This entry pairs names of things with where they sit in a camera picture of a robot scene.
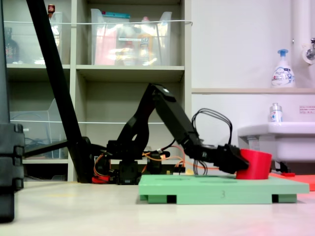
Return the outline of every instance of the wall sign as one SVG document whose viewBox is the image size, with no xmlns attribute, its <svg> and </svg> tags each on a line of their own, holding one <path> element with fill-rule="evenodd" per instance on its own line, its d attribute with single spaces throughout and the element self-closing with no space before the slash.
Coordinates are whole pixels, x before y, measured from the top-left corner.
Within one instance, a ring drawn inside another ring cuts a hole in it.
<svg viewBox="0 0 315 236">
<path fill-rule="evenodd" d="M 315 114 L 315 106 L 300 106 L 300 114 Z"/>
</svg>

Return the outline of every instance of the clear plastic bin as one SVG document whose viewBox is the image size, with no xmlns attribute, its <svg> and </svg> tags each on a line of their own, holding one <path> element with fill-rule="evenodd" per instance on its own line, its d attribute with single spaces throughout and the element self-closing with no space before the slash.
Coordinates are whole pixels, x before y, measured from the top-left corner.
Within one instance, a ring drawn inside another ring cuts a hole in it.
<svg viewBox="0 0 315 236">
<path fill-rule="evenodd" d="M 170 22 L 106 24 L 101 11 L 91 9 L 93 65 L 170 65 Z"/>
<path fill-rule="evenodd" d="M 66 140 L 63 124 L 61 123 L 61 118 L 55 99 L 47 111 L 10 112 L 10 120 L 11 123 L 23 125 L 26 145 L 25 151 Z M 32 158 L 67 159 L 68 151 L 65 147 L 55 151 L 40 154 Z"/>
<path fill-rule="evenodd" d="M 63 13 L 55 12 L 51 27 L 62 63 L 68 64 L 70 25 L 62 25 Z M 7 63 L 45 64 L 33 23 L 4 22 Z"/>
</svg>

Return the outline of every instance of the white floor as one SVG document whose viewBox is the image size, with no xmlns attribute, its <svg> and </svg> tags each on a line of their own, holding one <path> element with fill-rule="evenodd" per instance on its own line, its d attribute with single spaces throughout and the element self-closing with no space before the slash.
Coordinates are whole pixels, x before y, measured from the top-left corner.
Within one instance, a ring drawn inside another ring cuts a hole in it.
<svg viewBox="0 0 315 236">
<path fill-rule="evenodd" d="M 297 204 L 148 205 L 137 186 L 26 182 L 0 236 L 315 236 L 315 192 Z"/>
</svg>

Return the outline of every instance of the red base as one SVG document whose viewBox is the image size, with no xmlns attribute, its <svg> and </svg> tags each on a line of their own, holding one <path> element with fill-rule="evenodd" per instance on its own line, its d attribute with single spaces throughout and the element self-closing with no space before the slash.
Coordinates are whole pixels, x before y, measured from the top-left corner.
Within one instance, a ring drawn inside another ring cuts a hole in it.
<svg viewBox="0 0 315 236">
<path fill-rule="evenodd" d="M 281 173 L 281 175 L 284 177 L 294 177 L 295 173 Z"/>
<path fill-rule="evenodd" d="M 92 177 L 92 183 L 109 183 L 110 176 Z"/>
<path fill-rule="evenodd" d="M 301 183 L 308 183 L 310 185 L 310 191 L 315 191 L 315 175 L 304 175 L 304 176 L 294 176 L 294 177 L 285 177 L 282 175 L 270 173 L 269 176 L 278 177 L 278 178 L 285 178 Z"/>
</svg>

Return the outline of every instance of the orange sheet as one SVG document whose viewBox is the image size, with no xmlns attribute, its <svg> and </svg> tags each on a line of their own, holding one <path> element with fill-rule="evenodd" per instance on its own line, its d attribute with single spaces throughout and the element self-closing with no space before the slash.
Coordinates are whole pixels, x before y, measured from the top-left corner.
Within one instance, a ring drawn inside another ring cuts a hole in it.
<svg viewBox="0 0 315 236">
<path fill-rule="evenodd" d="M 303 176 L 294 176 L 294 177 L 284 177 L 282 175 L 270 173 L 270 176 L 278 177 L 278 178 L 286 178 L 289 180 L 308 183 L 310 185 L 310 191 L 315 191 L 315 175 L 303 175 Z"/>
</svg>

